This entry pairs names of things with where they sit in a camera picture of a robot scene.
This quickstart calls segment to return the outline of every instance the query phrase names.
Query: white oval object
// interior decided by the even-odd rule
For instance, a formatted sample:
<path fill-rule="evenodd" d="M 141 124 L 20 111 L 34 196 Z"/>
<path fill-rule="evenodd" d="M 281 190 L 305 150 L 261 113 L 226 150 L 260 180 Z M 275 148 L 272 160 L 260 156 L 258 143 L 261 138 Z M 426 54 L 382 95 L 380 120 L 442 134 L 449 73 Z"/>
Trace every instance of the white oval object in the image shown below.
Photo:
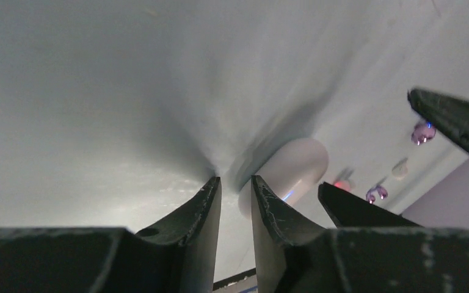
<path fill-rule="evenodd" d="M 328 169 L 328 152 L 315 139 L 296 139 L 282 146 L 256 172 L 274 193 L 293 205 L 317 183 Z M 250 180 L 240 192 L 238 207 L 242 215 L 251 219 Z"/>

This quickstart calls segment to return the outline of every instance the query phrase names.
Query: metallic purple bead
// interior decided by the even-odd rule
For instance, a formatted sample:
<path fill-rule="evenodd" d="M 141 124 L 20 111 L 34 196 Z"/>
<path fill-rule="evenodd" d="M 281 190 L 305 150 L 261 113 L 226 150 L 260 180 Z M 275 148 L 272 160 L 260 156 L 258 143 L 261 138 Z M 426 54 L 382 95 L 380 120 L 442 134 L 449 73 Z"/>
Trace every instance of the metallic purple bead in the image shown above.
<path fill-rule="evenodd" d="M 387 190 L 385 190 L 385 188 L 383 188 L 382 186 L 378 185 L 368 191 L 368 193 L 366 194 L 366 201 L 368 201 L 368 203 L 374 203 L 377 197 L 380 197 L 380 199 L 383 200 L 387 198 L 387 196 Z"/>
<path fill-rule="evenodd" d="M 428 142 L 436 135 L 436 128 L 429 122 L 420 122 L 414 127 L 411 140 L 416 145 Z"/>

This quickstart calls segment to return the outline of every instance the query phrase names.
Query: purple object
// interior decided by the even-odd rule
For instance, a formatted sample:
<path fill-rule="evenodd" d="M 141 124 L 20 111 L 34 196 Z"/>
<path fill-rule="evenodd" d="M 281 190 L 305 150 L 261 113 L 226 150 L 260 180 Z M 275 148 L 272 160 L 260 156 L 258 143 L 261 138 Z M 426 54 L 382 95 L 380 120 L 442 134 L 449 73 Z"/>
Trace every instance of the purple object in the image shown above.
<path fill-rule="evenodd" d="M 368 201 L 368 203 L 374 203 L 377 197 L 380 197 L 380 199 L 383 200 L 387 198 L 387 196 L 387 190 L 385 190 L 385 188 L 383 188 L 382 186 L 378 185 L 368 191 L 368 193 L 366 194 L 366 201 Z"/>
<path fill-rule="evenodd" d="M 436 135 L 436 128 L 429 122 L 419 122 L 414 126 L 414 131 L 411 135 L 411 140 L 416 145 L 421 145 L 428 142 Z"/>

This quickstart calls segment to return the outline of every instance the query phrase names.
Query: small white object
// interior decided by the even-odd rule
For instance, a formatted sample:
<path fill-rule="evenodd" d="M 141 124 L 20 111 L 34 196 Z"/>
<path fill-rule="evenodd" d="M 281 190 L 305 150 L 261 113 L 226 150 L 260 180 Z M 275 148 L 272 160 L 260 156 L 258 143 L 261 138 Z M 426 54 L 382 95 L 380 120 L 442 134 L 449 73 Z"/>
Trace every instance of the small white object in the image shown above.
<path fill-rule="evenodd" d="M 407 159 L 404 159 L 393 167 L 391 174 L 395 179 L 402 180 L 407 176 L 408 172 Z"/>
<path fill-rule="evenodd" d="M 256 172 L 276 196 L 289 205 L 296 203 L 317 183 L 328 169 L 328 152 L 315 139 L 296 139 L 282 146 Z M 238 207 L 242 215 L 251 219 L 251 184 L 240 192 Z"/>

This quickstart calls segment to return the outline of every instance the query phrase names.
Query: white computer mouse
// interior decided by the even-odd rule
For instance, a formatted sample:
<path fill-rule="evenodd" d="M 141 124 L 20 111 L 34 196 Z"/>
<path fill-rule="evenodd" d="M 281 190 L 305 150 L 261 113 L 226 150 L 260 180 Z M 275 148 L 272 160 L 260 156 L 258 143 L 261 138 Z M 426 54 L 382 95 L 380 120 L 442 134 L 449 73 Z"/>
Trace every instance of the white computer mouse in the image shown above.
<path fill-rule="evenodd" d="M 306 138 L 283 145 L 255 174 L 292 206 L 312 188 L 317 188 L 327 169 L 328 151 L 324 145 Z M 250 180 L 240 191 L 238 207 L 245 218 L 251 219 Z"/>

